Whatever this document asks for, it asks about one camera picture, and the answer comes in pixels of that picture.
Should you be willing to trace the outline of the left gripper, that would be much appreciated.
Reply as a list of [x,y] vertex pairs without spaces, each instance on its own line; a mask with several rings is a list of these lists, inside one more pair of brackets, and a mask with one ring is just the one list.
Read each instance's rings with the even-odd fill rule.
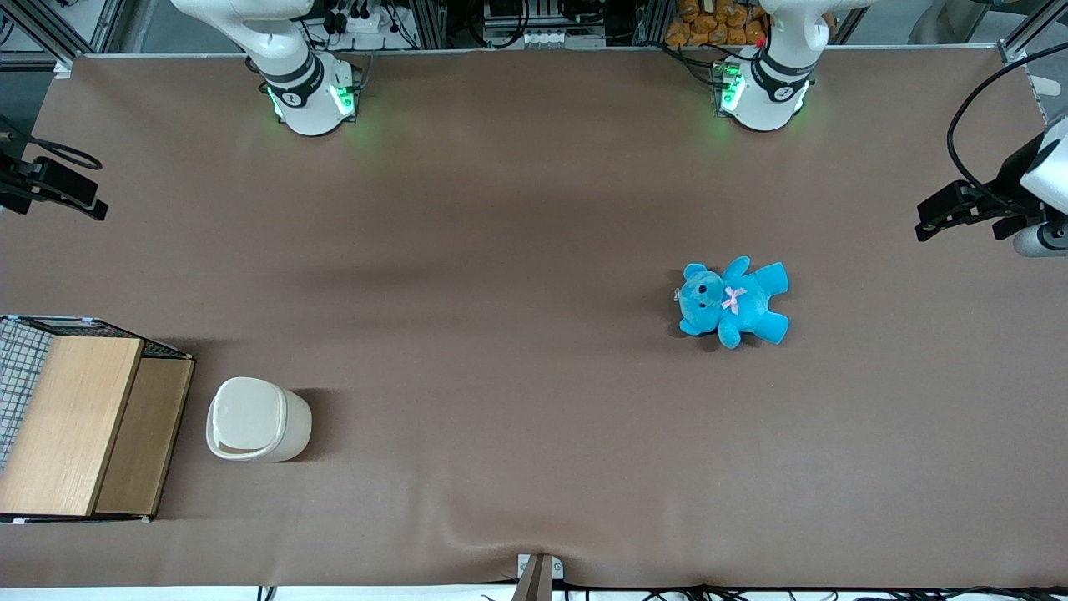
[[[1036,135],[1015,151],[1000,165],[998,187],[1007,199],[1023,208],[1038,208],[1067,213],[1067,117],[1057,115],[1046,123],[1045,132]],[[1002,216],[1002,205],[965,181],[951,181],[916,205],[918,224],[915,236],[927,242],[939,232],[973,225]],[[1045,220],[1041,217],[1012,215],[993,224],[1000,242],[1042,243]]]

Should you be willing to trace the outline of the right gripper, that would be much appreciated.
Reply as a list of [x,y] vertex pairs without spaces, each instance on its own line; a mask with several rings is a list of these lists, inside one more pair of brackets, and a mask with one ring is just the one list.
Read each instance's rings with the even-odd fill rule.
[[1,164],[1,205],[14,213],[29,213],[35,199],[104,221],[109,205],[97,197],[97,190],[95,181],[54,159],[34,159],[31,164]]

